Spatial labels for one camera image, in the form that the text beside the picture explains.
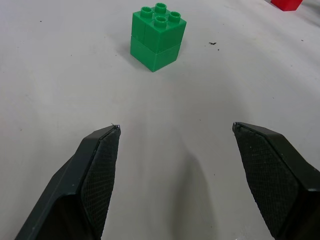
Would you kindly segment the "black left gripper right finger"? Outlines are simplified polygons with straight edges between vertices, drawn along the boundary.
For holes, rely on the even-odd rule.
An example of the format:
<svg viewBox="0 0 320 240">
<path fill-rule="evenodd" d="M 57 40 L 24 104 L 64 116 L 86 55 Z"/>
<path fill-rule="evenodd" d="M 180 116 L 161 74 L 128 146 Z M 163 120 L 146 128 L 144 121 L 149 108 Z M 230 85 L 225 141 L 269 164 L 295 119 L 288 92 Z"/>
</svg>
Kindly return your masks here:
<svg viewBox="0 0 320 240">
<path fill-rule="evenodd" d="M 320 238 L 320 172 L 280 133 L 235 122 L 247 184 L 276 240 Z"/>
</svg>

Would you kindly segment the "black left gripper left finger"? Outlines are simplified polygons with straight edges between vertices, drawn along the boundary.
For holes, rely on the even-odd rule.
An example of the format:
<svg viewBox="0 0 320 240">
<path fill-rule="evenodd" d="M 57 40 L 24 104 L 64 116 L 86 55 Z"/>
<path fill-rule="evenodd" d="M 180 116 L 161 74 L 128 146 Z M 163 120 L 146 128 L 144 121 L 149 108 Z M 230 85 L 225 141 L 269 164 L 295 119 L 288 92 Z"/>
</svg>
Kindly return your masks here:
<svg viewBox="0 0 320 240">
<path fill-rule="evenodd" d="M 115 183 L 121 128 L 92 132 L 52 176 L 17 240 L 99 240 Z"/>
</svg>

